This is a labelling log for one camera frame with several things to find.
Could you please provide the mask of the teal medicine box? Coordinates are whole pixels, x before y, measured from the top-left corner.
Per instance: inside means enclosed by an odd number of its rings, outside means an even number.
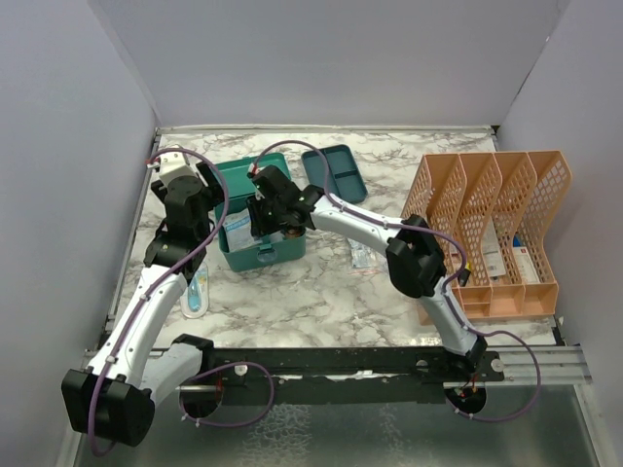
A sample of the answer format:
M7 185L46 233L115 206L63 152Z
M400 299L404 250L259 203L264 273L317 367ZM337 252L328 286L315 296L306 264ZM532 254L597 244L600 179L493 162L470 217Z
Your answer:
M218 169L224 175L229 190L229 206L226 221L219 230L218 245L230 269L242 272L301 259L306 254L306 234L286 236L285 232L271 233L260 238L250 234L250 218L246 209L246 200L254 195L255 188L247 177L247 170L254 162L254 157L235 161L221 162ZM234 240L230 240L229 226L243 231L252 241L246 248L236 249Z

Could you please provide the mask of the blue gauze dressing pack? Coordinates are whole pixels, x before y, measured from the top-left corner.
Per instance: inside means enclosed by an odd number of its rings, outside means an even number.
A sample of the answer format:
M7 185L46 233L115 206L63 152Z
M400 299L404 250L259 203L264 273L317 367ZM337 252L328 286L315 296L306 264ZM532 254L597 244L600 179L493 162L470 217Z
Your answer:
M261 242L260 238L251 233L251 219L246 209L229 214L224 223L224 230L230 252L247 249Z

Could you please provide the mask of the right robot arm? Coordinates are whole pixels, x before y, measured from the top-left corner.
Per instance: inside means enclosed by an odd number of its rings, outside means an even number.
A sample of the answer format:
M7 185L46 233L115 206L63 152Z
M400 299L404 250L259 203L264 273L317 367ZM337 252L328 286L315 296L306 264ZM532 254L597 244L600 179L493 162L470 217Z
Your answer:
M246 200L255 236L279 230L315 230L340 234L382 254L390 282L416 299L436 327L448 352L447 368L456 379L469 380L483 366L487 343L470 325L451 290L445 255L437 241L446 238L413 215L391 218L354 206L322 188L301 190L278 167L249 166L256 193Z

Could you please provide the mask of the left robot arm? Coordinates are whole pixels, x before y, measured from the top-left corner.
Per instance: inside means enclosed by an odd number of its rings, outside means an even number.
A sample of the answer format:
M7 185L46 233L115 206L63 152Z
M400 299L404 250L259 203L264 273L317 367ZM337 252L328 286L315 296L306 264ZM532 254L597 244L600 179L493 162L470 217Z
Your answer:
M130 447L145 438L157 407L156 389L142 383L155 339L222 225L210 221L210 211L229 206L225 178L210 162L161 158L152 190L165 218L146 249L128 307L87 367L68 371L61 383L74 431Z

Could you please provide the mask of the dark teal divided tray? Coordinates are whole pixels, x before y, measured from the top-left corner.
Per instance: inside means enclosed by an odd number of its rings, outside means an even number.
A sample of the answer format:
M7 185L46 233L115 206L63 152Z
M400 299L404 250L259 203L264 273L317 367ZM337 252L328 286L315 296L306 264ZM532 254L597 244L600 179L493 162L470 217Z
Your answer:
M330 192L351 204L363 202L368 191L350 147L340 144L322 148L320 152L328 162ZM306 151L301 160L309 183L323 188L325 167L321 157L315 151Z

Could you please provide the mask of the thermometer blister pack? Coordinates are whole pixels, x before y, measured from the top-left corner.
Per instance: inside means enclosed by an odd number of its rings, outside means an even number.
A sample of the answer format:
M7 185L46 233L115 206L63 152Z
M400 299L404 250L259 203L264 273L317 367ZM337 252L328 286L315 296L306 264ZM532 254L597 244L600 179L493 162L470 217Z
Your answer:
M182 315L187 319L203 317L209 308L208 266L202 263L180 299Z

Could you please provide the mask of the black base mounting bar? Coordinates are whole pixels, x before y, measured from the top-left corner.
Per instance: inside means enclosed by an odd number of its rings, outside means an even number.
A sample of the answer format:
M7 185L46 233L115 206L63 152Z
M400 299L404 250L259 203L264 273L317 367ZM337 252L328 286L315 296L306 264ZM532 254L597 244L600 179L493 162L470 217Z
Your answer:
M441 346L218 348L187 334L175 342L200 352L200 376L182 400L202 406L441 404L445 385L503 379L492 350L468 368Z

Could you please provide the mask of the peach plastic file organizer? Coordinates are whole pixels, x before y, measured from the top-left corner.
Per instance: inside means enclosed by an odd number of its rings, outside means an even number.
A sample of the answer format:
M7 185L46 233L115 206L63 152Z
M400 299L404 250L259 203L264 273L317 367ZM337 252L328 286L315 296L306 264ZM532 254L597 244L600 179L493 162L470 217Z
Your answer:
M401 215L421 215L464 248L470 274L452 291L469 319L537 319L556 309L559 285L544 238L571 179L559 151L429 154ZM522 281L514 235L531 254L537 284Z

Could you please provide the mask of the white box red label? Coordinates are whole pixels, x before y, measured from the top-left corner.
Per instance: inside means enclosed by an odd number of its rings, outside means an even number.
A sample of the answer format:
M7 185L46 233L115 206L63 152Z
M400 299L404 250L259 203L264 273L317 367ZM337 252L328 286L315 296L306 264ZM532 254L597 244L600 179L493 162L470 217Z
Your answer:
M522 281L526 284L539 283L540 279L528 248L516 235L513 236L512 246L515 262Z

